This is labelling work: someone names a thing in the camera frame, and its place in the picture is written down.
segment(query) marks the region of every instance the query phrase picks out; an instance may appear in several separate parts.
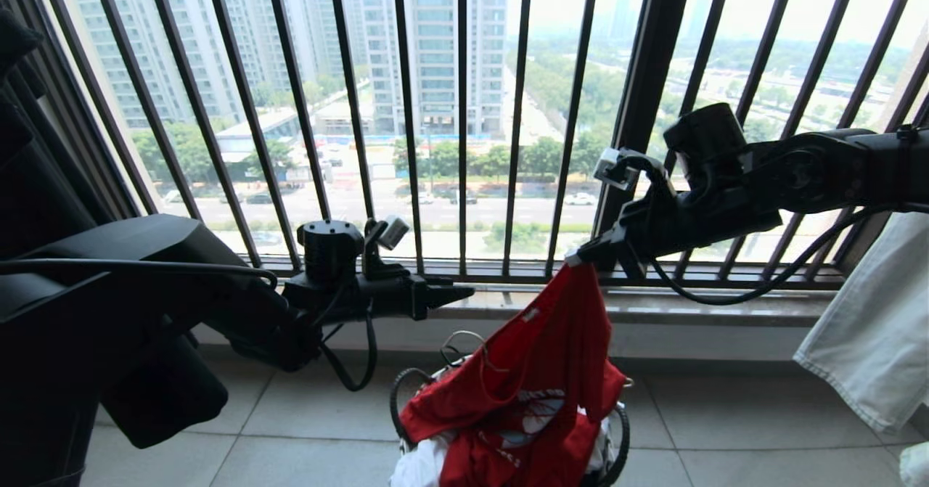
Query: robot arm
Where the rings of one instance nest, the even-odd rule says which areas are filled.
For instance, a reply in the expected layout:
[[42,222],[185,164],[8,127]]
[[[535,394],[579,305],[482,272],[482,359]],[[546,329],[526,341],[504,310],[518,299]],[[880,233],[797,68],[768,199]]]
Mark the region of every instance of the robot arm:
[[843,129],[748,144],[721,103],[681,117],[664,137],[690,191],[676,192],[659,160],[607,150],[598,179],[630,192],[634,172],[644,171],[651,187],[568,263],[618,261],[630,278],[643,279],[659,256],[779,226],[779,209],[912,211],[929,203],[929,130]]

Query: tile floor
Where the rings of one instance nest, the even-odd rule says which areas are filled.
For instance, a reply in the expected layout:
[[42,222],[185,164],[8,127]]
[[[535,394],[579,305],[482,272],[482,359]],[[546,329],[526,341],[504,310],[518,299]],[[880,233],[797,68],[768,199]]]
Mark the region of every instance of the tile floor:
[[[210,359],[229,389],[215,420],[137,450],[99,414],[87,487],[386,485],[398,458],[382,366],[359,393],[326,364],[294,375]],[[900,485],[907,428],[877,435],[813,377],[635,377],[626,402],[631,453],[621,487]]]

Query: red cloth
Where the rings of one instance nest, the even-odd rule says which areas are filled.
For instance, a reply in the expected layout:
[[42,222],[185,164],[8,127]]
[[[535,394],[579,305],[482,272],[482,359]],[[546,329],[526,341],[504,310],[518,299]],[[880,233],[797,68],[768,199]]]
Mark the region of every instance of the red cloth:
[[[524,311],[401,412],[413,441],[456,428],[443,487],[570,486],[625,377],[592,265],[563,266]],[[578,414],[578,407],[586,415]]]

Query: sky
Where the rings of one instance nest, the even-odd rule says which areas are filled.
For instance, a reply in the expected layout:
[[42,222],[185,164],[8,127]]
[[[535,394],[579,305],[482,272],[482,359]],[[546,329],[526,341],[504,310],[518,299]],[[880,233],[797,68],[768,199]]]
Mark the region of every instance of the sky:
[[[594,26],[609,25],[617,0],[597,0]],[[850,0],[837,41],[873,43],[892,0]],[[638,12],[642,0],[630,0]],[[829,17],[834,0],[790,0],[781,22],[779,38],[817,41]],[[718,36],[722,38],[760,38],[774,0],[727,0]],[[694,13],[696,0],[687,0],[682,31]],[[531,35],[561,30],[576,35],[581,24],[584,0],[532,0]],[[507,34],[515,36],[520,27],[520,0],[508,0]],[[892,46],[912,47],[916,36],[929,21],[929,0],[909,0],[892,40]]]

